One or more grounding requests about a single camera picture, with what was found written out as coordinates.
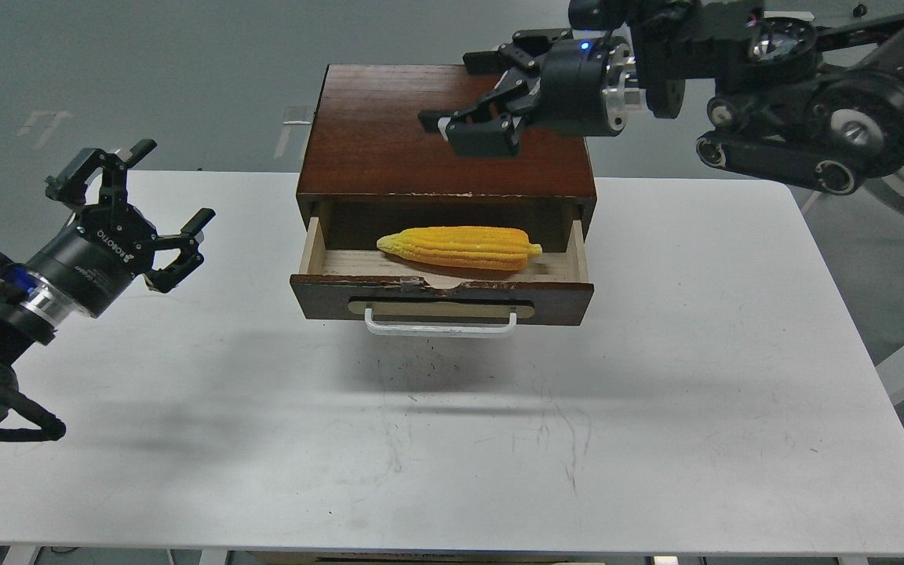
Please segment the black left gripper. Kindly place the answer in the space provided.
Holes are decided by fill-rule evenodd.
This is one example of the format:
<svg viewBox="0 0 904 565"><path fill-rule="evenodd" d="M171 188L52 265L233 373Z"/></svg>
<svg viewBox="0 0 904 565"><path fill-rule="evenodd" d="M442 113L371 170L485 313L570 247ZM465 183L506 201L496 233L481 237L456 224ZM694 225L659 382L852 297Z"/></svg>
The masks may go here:
<svg viewBox="0 0 904 565"><path fill-rule="evenodd" d="M614 137L625 128L630 53L621 36L574 39L571 29L519 30L492 50L464 53L463 64L468 75L517 69L539 77L535 106L530 83L507 82L466 108L423 110L417 119L460 157L516 157L527 122L564 136Z"/></svg>

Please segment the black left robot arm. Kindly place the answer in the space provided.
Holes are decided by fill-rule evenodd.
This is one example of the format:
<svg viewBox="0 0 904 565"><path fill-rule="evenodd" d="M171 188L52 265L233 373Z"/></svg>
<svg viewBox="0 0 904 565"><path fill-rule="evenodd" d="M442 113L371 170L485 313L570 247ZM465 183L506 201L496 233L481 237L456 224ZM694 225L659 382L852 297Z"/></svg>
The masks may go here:
<svg viewBox="0 0 904 565"><path fill-rule="evenodd" d="M510 43L466 53L468 75L498 75L475 103L417 116L459 156L509 157L538 111L560 133L620 132L632 48L620 37L577 40L570 30L523 30ZM203 264L199 246L214 210L199 209L175 235L160 235L128 200L128 172L155 149L143 139L126 156L83 149L60 175L46 179L47 198L71 211L58 235L26 262L0 253L0 441L55 441L66 425L18 389L13 363L33 344L48 344L72 312L96 318L135 278L168 293Z"/></svg>

